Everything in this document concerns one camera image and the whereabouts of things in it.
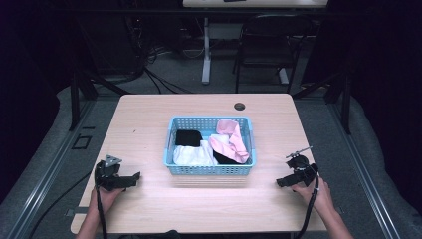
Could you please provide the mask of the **person's right hand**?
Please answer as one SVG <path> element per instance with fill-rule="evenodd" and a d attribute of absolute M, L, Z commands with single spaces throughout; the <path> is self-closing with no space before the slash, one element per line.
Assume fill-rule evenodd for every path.
<path fill-rule="evenodd" d="M 311 201 L 312 195 L 316 191 L 314 209 L 319 216 L 328 217 L 335 213 L 329 186 L 321 177 L 318 180 L 314 180 L 309 186 L 299 183 L 295 184 L 292 186 L 292 191 L 300 195 L 305 203 Z"/>

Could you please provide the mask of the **pink cloth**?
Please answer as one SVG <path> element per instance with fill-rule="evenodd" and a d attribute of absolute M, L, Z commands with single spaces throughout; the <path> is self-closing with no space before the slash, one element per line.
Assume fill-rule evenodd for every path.
<path fill-rule="evenodd" d="M 239 124 L 234 120 L 220 119 L 216 134 L 211 134 L 208 142 L 213 151 L 237 161 L 237 164 L 244 164 L 250 156 L 242 140 Z"/>

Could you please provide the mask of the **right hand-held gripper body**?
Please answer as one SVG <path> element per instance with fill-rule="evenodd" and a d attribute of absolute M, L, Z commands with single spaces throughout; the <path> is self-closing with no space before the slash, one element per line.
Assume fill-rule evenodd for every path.
<path fill-rule="evenodd" d="M 317 178 L 318 174 L 317 165 L 315 163 L 310 163 L 309 160 L 302 155 L 302 152 L 308 149 L 311 149 L 311 147 L 309 146 L 289 154 L 289 161 L 287 162 L 288 167 L 294 171 L 293 174 L 299 175 L 302 178 L 301 182 L 306 186 L 309 186 L 311 182 Z"/>

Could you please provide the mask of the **black cloth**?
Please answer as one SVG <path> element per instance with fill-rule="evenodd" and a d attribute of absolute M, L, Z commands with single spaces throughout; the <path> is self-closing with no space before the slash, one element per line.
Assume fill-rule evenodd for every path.
<path fill-rule="evenodd" d="M 229 157 L 227 157 L 223 154 L 220 154 L 216 151 L 213 151 L 213 156 L 219 164 L 237 164 L 237 161 L 235 161 L 235 160 L 233 160 L 233 159 L 231 159 L 231 158 L 229 158 Z"/>
<path fill-rule="evenodd" d="M 179 129 L 176 132 L 175 144 L 181 146 L 198 147 L 200 145 L 201 140 L 202 135 L 198 130 Z"/>

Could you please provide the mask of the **person's dark clothing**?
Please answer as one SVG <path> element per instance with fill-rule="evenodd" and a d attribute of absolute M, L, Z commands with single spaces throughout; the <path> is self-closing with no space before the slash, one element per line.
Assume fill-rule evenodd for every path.
<path fill-rule="evenodd" d="M 121 235 L 117 239 L 181 239 L 180 234 L 175 230 L 157 234 L 132 234 Z"/>

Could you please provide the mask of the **white cloth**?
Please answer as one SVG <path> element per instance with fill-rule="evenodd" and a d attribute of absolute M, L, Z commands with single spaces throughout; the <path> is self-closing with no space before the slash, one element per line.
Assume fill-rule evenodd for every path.
<path fill-rule="evenodd" d="M 173 151 L 173 161 L 176 165 L 182 166 L 214 166 L 218 164 L 207 140 L 201 140 L 199 146 L 176 146 Z"/>

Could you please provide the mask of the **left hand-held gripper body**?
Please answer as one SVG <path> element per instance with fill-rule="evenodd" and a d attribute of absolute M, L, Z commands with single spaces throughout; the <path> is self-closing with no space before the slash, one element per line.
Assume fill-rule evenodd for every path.
<path fill-rule="evenodd" d="M 95 185 L 112 191 L 124 188 L 123 180 L 118 176 L 121 159 L 107 155 L 95 168 Z"/>

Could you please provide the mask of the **black metal stand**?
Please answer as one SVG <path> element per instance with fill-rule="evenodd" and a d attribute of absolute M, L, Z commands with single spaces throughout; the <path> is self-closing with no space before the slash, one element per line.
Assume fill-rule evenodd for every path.
<path fill-rule="evenodd" d="M 340 124 L 343 130 L 347 134 L 350 134 L 351 77 L 348 73 L 335 73 L 320 82 L 313 83 L 304 90 L 293 94 L 293 99 L 301 99 L 322 86 L 328 86 L 328 89 L 323 96 L 324 101 L 327 104 L 335 104 L 338 99 L 341 99 Z"/>
<path fill-rule="evenodd" d="M 70 84 L 72 121 L 69 131 L 74 130 L 81 120 L 79 93 L 82 93 L 88 101 L 95 101 L 97 99 L 99 93 L 95 89 L 94 83 L 98 83 L 106 87 L 119 96 L 128 95 L 128 91 L 107 81 L 99 74 L 82 68 L 76 68 Z"/>

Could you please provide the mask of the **person's left hand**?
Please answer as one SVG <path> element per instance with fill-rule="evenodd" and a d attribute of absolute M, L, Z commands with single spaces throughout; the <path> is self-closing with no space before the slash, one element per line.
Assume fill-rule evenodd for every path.
<path fill-rule="evenodd" d="M 99 189 L 94 188 L 91 193 L 91 200 L 89 204 L 88 213 L 99 213 L 98 201 L 100 201 L 103 209 L 103 214 L 107 214 L 108 211 L 112 208 L 115 200 L 122 192 L 124 192 L 123 188 L 117 188 L 112 191 L 107 191 L 102 187 L 100 187 Z"/>

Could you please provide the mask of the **white table leg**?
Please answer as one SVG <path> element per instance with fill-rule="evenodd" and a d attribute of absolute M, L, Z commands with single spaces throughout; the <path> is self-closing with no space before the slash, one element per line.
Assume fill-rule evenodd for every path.
<path fill-rule="evenodd" d="M 204 19 L 204 60 L 203 60 L 203 69 L 202 69 L 202 84 L 210 84 L 210 74 L 211 74 L 211 55 L 210 55 L 210 38 L 209 38 L 209 22 L 208 19 Z"/>

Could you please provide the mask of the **blue plastic basket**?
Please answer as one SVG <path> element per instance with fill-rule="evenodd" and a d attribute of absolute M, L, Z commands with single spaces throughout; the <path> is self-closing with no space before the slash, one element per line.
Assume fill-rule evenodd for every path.
<path fill-rule="evenodd" d="M 202 140 L 207 140 L 211 134 L 216 134 L 219 120 L 234 120 L 239 124 L 242 140 L 250 156 L 244 164 L 217 164 L 214 166 L 182 166 L 173 161 L 176 132 L 179 129 L 198 130 Z M 256 151 L 251 121 L 248 117 L 173 117 L 168 126 L 165 142 L 163 164 L 173 175 L 248 175 L 256 164 Z"/>

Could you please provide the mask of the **black folding chair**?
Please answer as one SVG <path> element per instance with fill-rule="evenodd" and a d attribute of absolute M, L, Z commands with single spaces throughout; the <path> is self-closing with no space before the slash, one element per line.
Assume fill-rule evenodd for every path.
<path fill-rule="evenodd" d="M 235 92 L 241 86 L 241 69 L 290 69 L 287 93 L 295 78 L 303 40 L 313 28 L 304 15 L 260 14 L 244 22 L 238 39 L 232 73 L 236 75 Z"/>

